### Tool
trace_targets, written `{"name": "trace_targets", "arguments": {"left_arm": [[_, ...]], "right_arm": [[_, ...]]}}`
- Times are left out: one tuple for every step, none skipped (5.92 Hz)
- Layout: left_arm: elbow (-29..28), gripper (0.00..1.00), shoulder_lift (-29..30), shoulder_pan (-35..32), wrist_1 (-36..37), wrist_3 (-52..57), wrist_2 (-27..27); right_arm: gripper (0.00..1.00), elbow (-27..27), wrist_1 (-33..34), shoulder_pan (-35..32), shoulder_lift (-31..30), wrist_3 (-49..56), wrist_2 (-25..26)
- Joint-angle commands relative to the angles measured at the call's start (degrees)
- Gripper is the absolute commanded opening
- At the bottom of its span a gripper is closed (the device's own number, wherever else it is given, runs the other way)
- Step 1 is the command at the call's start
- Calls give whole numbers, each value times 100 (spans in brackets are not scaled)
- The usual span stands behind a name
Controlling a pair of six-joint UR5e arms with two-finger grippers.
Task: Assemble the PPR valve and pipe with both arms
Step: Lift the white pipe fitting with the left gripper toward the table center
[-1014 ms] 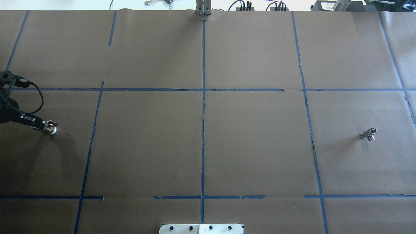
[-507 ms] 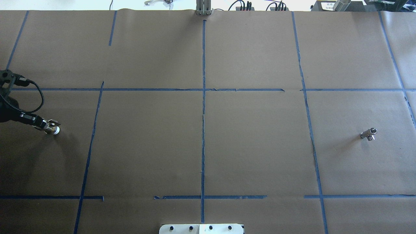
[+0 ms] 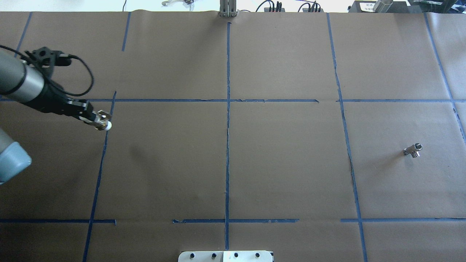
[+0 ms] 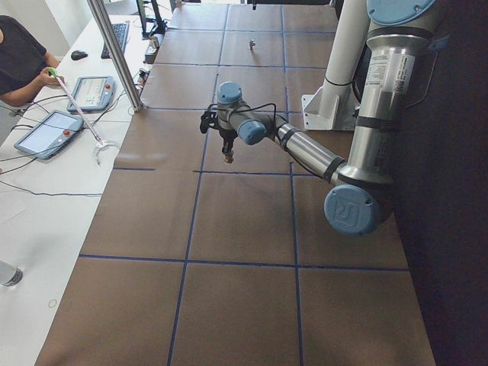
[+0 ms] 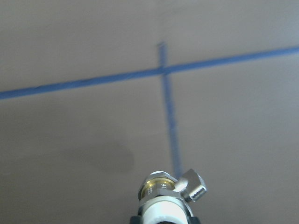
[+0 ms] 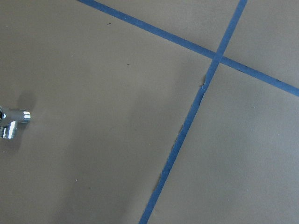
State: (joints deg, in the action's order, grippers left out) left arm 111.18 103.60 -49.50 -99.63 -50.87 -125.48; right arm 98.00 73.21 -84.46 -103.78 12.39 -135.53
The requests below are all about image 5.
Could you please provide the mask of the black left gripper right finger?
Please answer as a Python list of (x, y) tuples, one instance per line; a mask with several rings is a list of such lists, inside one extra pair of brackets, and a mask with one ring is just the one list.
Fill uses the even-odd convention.
[(190, 211), (186, 213), (186, 219), (188, 224), (201, 224), (200, 219)]

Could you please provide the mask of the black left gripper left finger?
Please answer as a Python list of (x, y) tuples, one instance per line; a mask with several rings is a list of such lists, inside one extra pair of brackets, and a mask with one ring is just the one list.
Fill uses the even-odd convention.
[(138, 212), (137, 215), (131, 216), (129, 224), (143, 224), (143, 216), (141, 212)]

